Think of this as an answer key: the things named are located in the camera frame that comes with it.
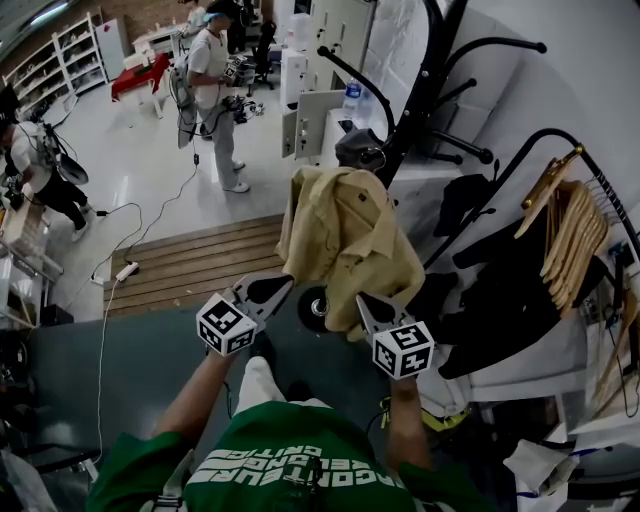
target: ceiling light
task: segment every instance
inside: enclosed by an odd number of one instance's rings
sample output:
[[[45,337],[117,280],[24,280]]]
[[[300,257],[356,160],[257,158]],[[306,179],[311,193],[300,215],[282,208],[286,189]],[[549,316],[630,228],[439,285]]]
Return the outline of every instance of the ceiling light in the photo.
[[[62,11],[63,9],[67,8],[67,2],[60,4],[56,7],[54,7],[53,9],[50,9],[46,12],[43,12],[42,14],[39,14],[38,16],[36,16],[35,18],[33,18],[33,20],[31,21],[30,25],[33,27],[34,25],[38,25],[40,23],[42,23],[43,21],[45,21],[46,19],[50,18],[51,16],[54,16],[55,14],[59,13],[60,11]]]

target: white tile floor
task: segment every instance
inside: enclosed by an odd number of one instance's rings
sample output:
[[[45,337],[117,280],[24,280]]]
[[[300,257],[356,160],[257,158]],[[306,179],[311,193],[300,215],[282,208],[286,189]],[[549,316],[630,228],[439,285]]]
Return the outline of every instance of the white tile floor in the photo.
[[[161,101],[163,119],[156,117],[151,102],[145,102],[139,107],[135,125],[129,128],[123,106],[111,103],[109,94],[110,87],[105,85],[83,95],[57,131],[77,151],[79,162],[89,174],[89,183],[82,190],[93,207],[111,210],[128,202],[138,203],[144,230],[156,218],[162,203],[176,196],[180,185],[193,173],[193,148],[178,149],[178,114],[171,97]],[[180,199],[167,205],[145,241],[284,211],[289,179],[301,162],[280,157],[278,94],[277,89],[272,92],[259,86],[253,99],[265,104],[264,116],[236,125],[234,157],[246,162],[242,179],[251,184],[251,190],[239,195],[223,192],[217,182],[213,144],[196,137],[195,149],[200,155],[196,176]],[[128,101],[133,101],[128,108],[138,108],[135,97]],[[127,207],[112,216],[94,218],[89,232],[75,245],[70,243],[71,222],[55,212],[49,211],[48,216],[52,220],[48,252],[65,269],[53,288],[51,301],[73,314],[76,322],[101,318],[102,287],[89,282],[75,295],[95,266],[137,229],[138,209]],[[97,275],[107,278],[109,272],[107,261]]]

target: dark green floor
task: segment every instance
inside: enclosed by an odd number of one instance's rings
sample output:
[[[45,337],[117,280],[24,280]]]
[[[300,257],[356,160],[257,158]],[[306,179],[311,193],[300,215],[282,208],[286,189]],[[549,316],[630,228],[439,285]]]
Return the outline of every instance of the dark green floor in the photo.
[[[371,363],[366,343],[336,334],[316,334],[298,319],[294,290],[267,333],[277,352],[276,380],[283,389],[305,380],[314,395],[366,427],[379,411],[388,383]],[[196,335],[198,308],[153,312],[110,320],[102,374],[102,435],[105,450],[121,432],[148,436],[162,412],[204,357]],[[98,361],[102,321],[34,331],[29,340],[31,375],[39,392],[35,442],[79,448],[98,446]],[[248,351],[235,361],[227,381],[235,409]],[[196,461],[227,428],[224,391],[200,443]],[[384,433],[374,426],[372,443],[383,456]]]

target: black and white marker cube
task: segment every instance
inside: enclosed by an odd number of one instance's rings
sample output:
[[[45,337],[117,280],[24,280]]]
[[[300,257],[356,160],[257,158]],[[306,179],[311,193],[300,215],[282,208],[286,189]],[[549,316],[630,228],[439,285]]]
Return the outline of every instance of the black and white marker cube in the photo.
[[[431,366],[435,342],[424,322],[403,325],[373,336],[373,362],[395,380]]]
[[[258,329],[258,324],[219,293],[211,297],[198,312],[196,321],[198,336],[223,356],[251,345]]]

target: person wearing green shirt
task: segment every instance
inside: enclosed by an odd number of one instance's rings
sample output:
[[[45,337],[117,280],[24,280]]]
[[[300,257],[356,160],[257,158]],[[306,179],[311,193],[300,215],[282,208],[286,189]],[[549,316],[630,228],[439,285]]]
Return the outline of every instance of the person wearing green shirt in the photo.
[[[461,470],[434,469],[415,379],[391,381],[383,467],[365,433],[341,414],[315,398],[287,402],[263,357],[247,363],[229,428],[188,473],[233,359],[211,351],[148,440],[118,438],[87,510],[492,510]]]

